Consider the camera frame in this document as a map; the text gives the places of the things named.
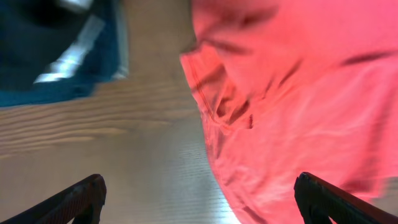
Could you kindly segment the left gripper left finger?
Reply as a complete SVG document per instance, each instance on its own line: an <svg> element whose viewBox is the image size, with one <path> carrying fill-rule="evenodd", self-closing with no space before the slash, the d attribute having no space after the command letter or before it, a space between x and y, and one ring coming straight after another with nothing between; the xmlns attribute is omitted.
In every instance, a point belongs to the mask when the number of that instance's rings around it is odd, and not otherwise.
<svg viewBox="0 0 398 224"><path fill-rule="evenodd" d="M105 181L93 174L1 224L98 224L105 200Z"/></svg>

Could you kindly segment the navy folded shirt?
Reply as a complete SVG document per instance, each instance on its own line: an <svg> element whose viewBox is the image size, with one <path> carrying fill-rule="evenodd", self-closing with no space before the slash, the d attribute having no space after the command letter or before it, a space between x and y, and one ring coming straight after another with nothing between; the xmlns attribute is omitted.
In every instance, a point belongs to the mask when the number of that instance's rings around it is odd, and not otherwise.
<svg viewBox="0 0 398 224"><path fill-rule="evenodd" d="M128 35L122 4L118 0L93 2L76 39L31 88L1 90L3 108L84 98L94 92L97 84L128 76Z"/></svg>

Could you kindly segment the black folded shirt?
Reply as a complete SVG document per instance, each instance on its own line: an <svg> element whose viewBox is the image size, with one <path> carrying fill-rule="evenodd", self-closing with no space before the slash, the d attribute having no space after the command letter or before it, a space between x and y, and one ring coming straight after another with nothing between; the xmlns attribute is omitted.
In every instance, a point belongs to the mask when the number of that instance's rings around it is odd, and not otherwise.
<svg viewBox="0 0 398 224"><path fill-rule="evenodd" d="M1 0L1 90L28 90L72 44L93 1Z"/></svg>

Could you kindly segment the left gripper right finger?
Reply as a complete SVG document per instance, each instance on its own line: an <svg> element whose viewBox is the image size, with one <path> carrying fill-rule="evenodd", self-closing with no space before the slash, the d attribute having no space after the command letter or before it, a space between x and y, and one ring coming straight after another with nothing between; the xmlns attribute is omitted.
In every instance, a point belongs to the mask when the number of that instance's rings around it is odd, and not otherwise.
<svg viewBox="0 0 398 224"><path fill-rule="evenodd" d="M305 224L397 224L397 217L308 173L295 181L294 197Z"/></svg>

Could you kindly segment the red printed t-shirt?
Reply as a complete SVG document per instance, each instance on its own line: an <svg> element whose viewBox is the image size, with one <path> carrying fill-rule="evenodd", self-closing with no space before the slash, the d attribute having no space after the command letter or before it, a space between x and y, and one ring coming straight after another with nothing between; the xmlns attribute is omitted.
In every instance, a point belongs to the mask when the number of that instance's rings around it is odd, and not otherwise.
<svg viewBox="0 0 398 224"><path fill-rule="evenodd" d="M180 61L241 223L302 223L310 172L365 200L397 175L397 0L196 0Z"/></svg>

